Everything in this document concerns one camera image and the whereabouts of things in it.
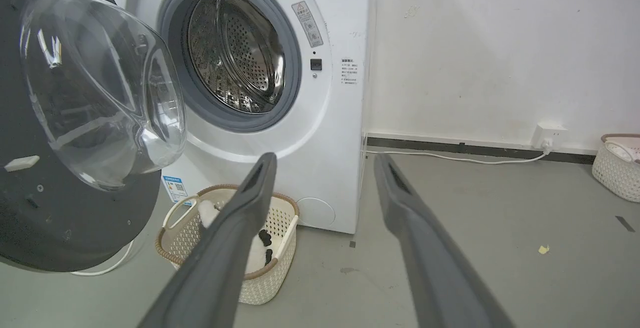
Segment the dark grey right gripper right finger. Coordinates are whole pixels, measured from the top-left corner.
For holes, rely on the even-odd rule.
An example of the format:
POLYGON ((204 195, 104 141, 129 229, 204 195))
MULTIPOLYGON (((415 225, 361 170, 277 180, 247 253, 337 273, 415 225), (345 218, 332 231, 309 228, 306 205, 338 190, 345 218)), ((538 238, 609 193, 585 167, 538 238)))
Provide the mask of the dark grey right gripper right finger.
POLYGON ((389 154, 376 156, 374 175, 385 226, 400 244, 419 327, 514 327, 389 154))

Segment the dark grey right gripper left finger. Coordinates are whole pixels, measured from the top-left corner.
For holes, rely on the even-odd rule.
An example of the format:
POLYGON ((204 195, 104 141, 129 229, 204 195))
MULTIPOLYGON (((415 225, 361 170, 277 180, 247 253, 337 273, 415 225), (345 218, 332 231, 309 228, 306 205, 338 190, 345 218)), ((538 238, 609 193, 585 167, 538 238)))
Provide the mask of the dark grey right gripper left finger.
POLYGON ((277 156, 260 156, 222 212, 138 324, 140 328, 231 328, 253 238, 274 193, 277 156))

